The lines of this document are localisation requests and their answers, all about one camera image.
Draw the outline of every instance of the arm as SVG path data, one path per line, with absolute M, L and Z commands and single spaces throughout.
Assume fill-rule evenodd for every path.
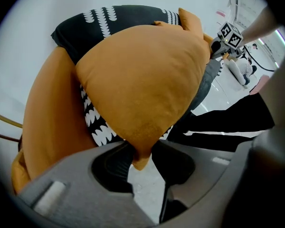
M 260 37 L 266 36 L 277 29 L 277 23 L 271 10 L 266 7 L 257 19 L 242 32 L 244 37 L 242 44 L 246 44 Z M 275 125 L 285 127 L 285 59 L 280 68 L 260 90 Z
M 253 40 L 267 36 L 279 27 L 280 24 L 277 23 L 270 8 L 265 7 L 257 19 L 242 32 L 243 40 L 239 47 L 242 47 Z

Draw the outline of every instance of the black trousers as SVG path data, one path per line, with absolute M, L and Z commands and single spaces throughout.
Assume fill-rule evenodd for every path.
M 189 112 L 172 128 L 168 140 L 184 145 L 235 151 L 237 146 L 252 138 L 242 136 L 194 133 L 186 136 L 187 131 L 195 132 L 255 132 L 274 126 L 274 121 L 260 94 L 248 95 L 227 110 L 212 111 L 196 116 Z

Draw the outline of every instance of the orange cushion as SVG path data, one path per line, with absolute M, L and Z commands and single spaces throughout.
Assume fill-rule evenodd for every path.
M 228 53 L 228 52 L 226 52 L 226 53 L 224 54 L 224 56 L 222 57 L 222 58 L 223 58 L 223 60 L 225 60 L 228 56 L 229 56 L 229 53 Z
M 145 164 L 188 109 L 208 61 L 209 46 L 194 33 L 142 25 L 101 41 L 76 71 L 100 115 L 136 148 L 134 164 Z
M 212 53 L 212 49 L 210 47 L 210 44 L 213 41 L 213 38 L 208 36 L 208 35 L 206 35 L 206 34 L 204 34 L 204 41 L 206 41 L 209 44 L 209 51 L 210 51 L 210 53 Z
M 75 65 L 57 47 L 39 71 L 24 113 L 22 148 L 31 179 L 62 158 L 96 147 L 86 127 Z
M 168 23 L 163 22 L 163 21 L 154 21 L 154 24 L 156 26 L 162 26 L 162 27 L 167 27 L 167 28 L 171 28 L 171 29 L 183 30 L 182 26 L 180 26 L 180 25 L 171 25 L 171 24 L 168 24 Z
M 200 19 L 182 8 L 179 8 L 179 16 L 181 26 L 184 30 L 194 33 L 197 37 L 203 39 L 203 30 L 201 27 Z
M 19 151 L 11 165 L 11 180 L 16 194 L 20 193 L 30 182 L 29 173 L 24 161 L 23 149 Z

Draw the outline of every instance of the ceiling light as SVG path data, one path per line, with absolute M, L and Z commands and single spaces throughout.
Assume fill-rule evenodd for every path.
M 203 107 L 206 110 L 206 112 L 209 112 L 207 107 L 205 107 L 205 105 L 203 103 L 200 103 L 200 105 L 201 105 L 201 107 Z
M 265 44 L 261 39 L 259 39 L 259 42 L 261 42 L 261 43 L 262 43 L 262 45 L 264 45 L 264 44 Z
M 275 32 L 280 37 L 281 41 L 283 42 L 283 44 L 285 46 L 285 40 L 284 40 L 283 36 L 281 35 L 281 33 L 278 30 L 276 30 Z

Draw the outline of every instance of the person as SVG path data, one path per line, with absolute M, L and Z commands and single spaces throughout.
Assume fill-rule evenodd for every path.
M 257 50 L 257 44 L 253 43 L 252 46 L 246 46 L 247 49 L 243 48 L 242 49 L 242 53 L 243 56 L 241 58 L 246 58 L 246 59 L 250 59 L 250 56 L 246 56 L 246 50 L 251 54 L 252 49 L 256 49 Z
M 255 65 L 251 66 L 251 64 L 251 59 L 241 58 L 237 62 L 231 59 L 227 67 L 241 85 L 248 85 L 250 83 L 249 77 L 257 70 L 257 67 Z
M 279 26 L 271 10 L 265 7 L 257 19 L 242 32 L 243 41 L 239 46 L 270 34 Z M 194 147 L 232 152 L 240 143 L 253 138 L 203 133 L 186 136 L 184 133 L 187 131 L 256 132 L 274 126 L 285 128 L 285 58 L 280 68 L 256 94 L 240 99 L 227 110 L 211 111 L 199 116 L 188 112 L 180 120 L 171 129 L 167 140 Z

